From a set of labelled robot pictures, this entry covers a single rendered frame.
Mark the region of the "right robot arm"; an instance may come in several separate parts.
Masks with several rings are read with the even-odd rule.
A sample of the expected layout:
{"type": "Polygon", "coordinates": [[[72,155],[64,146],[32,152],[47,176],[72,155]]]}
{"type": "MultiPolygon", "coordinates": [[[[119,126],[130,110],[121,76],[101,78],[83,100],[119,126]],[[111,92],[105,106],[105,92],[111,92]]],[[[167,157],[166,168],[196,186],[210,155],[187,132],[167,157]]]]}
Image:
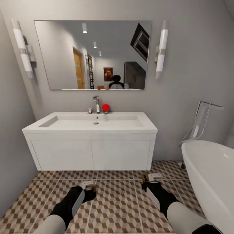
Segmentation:
{"type": "Polygon", "coordinates": [[[141,184],[148,197],[169,221],[176,234],[224,234],[207,219],[197,215],[179,200],[175,195],[162,188],[160,182],[154,179],[162,178],[160,173],[148,174],[149,182],[141,184]]]}

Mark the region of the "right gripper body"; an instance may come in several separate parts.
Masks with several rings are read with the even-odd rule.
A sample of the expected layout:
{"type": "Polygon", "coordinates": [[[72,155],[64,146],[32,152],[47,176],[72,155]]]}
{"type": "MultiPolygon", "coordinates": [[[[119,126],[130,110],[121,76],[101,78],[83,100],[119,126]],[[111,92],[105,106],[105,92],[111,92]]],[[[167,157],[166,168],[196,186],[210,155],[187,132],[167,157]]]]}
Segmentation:
{"type": "MultiPolygon", "coordinates": [[[[150,182],[143,182],[144,185],[144,191],[147,192],[147,187],[149,186],[150,182]]],[[[159,182],[159,185],[161,185],[161,183],[159,182]]]]}

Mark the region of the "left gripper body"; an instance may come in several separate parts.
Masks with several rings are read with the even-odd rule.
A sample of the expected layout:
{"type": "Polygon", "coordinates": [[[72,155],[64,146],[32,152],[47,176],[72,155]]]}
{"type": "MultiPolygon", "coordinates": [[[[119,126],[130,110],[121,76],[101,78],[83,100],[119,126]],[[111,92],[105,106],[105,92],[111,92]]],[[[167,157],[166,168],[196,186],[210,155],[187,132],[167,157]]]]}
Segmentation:
{"type": "Polygon", "coordinates": [[[85,192],[85,198],[83,200],[83,203],[86,201],[92,201],[94,199],[93,190],[84,190],[84,192],[85,192]]]}

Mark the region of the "mousetrap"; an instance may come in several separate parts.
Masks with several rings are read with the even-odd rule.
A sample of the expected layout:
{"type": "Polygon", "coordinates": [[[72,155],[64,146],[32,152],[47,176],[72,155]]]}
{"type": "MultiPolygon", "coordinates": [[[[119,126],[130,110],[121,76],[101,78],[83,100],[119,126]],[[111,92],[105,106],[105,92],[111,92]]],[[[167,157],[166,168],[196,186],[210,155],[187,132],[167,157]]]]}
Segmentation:
{"type": "Polygon", "coordinates": [[[97,185],[96,185],[96,186],[94,186],[94,187],[90,187],[90,189],[89,189],[89,190],[93,190],[93,192],[95,192],[95,191],[96,191],[96,189],[97,189],[97,185]]]}
{"type": "Polygon", "coordinates": [[[142,178],[143,182],[149,182],[149,177],[148,177],[147,173],[141,174],[141,178],[142,178]]]}

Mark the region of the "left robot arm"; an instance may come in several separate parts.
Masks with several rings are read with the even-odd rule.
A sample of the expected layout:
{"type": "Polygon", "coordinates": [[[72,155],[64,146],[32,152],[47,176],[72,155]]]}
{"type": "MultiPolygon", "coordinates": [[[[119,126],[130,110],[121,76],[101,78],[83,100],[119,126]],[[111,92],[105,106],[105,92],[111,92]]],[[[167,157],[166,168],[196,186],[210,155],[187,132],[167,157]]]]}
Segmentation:
{"type": "Polygon", "coordinates": [[[32,234],[65,234],[81,203],[92,201],[96,197],[96,192],[87,190],[96,185],[97,183],[92,180],[82,182],[82,186],[72,187],[67,196],[55,205],[50,215],[32,234]]]}

